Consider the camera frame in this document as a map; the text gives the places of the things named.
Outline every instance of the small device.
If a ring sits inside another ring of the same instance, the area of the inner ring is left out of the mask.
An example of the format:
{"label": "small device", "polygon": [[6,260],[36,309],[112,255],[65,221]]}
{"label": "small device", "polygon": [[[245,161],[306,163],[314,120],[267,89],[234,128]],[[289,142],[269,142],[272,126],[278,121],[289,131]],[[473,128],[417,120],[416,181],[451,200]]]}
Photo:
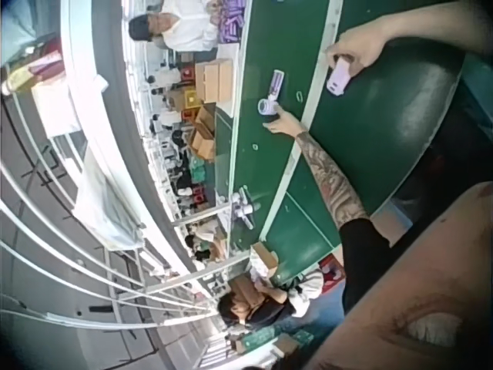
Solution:
{"label": "small device", "polygon": [[279,97],[280,88],[283,85],[284,72],[279,69],[274,70],[272,81],[270,82],[269,95],[267,99],[261,99],[258,103],[259,113],[263,116],[273,116],[276,114],[275,106]]}
{"label": "small device", "polygon": [[340,57],[337,60],[336,68],[330,74],[330,78],[327,81],[327,90],[335,96],[344,94],[344,89],[346,89],[347,84],[351,80],[349,65],[350,63],[346,59]]}

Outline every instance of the pink product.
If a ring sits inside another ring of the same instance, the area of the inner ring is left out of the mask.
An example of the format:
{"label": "pink product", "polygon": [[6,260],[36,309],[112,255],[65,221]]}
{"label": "pink product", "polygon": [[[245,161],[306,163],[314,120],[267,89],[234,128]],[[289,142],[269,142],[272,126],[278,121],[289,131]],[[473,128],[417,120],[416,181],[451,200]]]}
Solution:
{"label": "pink product", "polygon": [[344,94],[347,84],[351,80],[349,75],[349,62],[344,58],[339,58],[336,63],[336,68],[330,74],[327,81],[327,90],[335,96]]}

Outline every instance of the green workbench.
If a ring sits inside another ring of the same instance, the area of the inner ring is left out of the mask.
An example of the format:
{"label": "green workbench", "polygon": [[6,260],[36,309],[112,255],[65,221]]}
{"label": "green workbench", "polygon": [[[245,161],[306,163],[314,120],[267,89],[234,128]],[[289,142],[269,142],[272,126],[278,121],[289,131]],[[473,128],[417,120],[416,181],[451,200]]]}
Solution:
{"label": "green workbench", "polygon": [[[338,34],[379,15],[433,1],[346,1]],[[231,244],[249,248],[258,240],[288,163],[293,140],[263,127],[257,102],[267,94],[274,69],[286,73],[279,102],[301,117],[319,57],[329,1],[253,1],[241,92],[234,190],[247,186],[259,209],[256,227],[235,223]],[[446,45],[403,39],[390,43],[341,97],[323,89],[310,133],[338,162],[374,212],[399,187],[431,142],[453,96],[463,55]],[[227,195],[233,121],[216,113],[216,186]],[[281,284],[329,254],[337,229],[301,158],[267,233],[280,266]]]}

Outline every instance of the arm tattoo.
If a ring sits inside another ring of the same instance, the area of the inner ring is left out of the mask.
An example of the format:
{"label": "arm tattoo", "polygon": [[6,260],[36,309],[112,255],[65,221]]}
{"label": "arm tattoo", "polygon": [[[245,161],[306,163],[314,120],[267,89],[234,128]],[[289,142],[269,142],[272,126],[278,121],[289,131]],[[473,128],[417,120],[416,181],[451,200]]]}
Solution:
{"label": "arm tattoo", "polygon": [[368,218],[347,177],[314,138],[305,132],[298,135],[296,141],[310,166],[337,229],[351,220]]}

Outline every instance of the tattooed arm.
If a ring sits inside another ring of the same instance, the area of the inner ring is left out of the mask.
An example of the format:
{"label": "tattooed arm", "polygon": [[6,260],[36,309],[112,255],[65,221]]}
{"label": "tattooed arm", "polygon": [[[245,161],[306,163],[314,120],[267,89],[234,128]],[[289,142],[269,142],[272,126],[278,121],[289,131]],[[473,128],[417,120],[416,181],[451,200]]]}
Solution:
{"label": "tattooed arm", "polygon": [[272,133],[295,138],[315,177],[318,188],[337,229],[357,218],[368,218],[360,198],[335,161],[322,149],[292,114],[277,106],[280,118],[264,125]]}

